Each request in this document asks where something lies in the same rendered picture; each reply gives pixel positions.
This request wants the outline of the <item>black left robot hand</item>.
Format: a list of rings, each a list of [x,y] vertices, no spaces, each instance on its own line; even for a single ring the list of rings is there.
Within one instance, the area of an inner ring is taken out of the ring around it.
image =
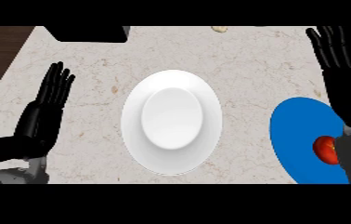
[[[55,146],[63,109],[75,75],[53,63],[44,76],[35,100],[24,109],[15,132],[0,138],[0,162],[44,157]]]

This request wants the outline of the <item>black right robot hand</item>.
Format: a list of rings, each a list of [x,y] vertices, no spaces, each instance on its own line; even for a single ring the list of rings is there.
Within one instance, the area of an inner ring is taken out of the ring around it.
[[[351,127],[351,28],[319,26],[307,28],[332,109]]]

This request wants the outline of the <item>blue round plate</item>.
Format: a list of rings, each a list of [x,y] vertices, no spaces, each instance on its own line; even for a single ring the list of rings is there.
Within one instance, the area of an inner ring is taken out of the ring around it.
[[[342,120],[329,105],[316,99],[286,99],[270,118],[270,140],[283,169],[301,184],[347,184],[339,165],[327,165],[313,151],[321,136],[342,134]]]

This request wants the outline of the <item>red tomato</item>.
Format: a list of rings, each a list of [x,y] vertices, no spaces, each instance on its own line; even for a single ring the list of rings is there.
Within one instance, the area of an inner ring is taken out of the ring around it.
[[[326,164],[336,165],[339,163],[335,149],[335,139],[332,137],[320,136],[316,139],[313,144],[313,151]]]

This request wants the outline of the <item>white oval plate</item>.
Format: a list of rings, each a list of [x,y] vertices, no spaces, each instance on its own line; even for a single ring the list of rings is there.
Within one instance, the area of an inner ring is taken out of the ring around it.
[[[223,133],[221,103],[205,80],[180,70],[153,73],[128,94],[121,132],[144,169],[165,176],[192,171]]]

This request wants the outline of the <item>black appliance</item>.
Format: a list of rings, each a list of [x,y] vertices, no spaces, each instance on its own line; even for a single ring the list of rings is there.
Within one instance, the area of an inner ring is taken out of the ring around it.
[[[124,43],[128,26],[47,26],[55,39],[60,42]]]

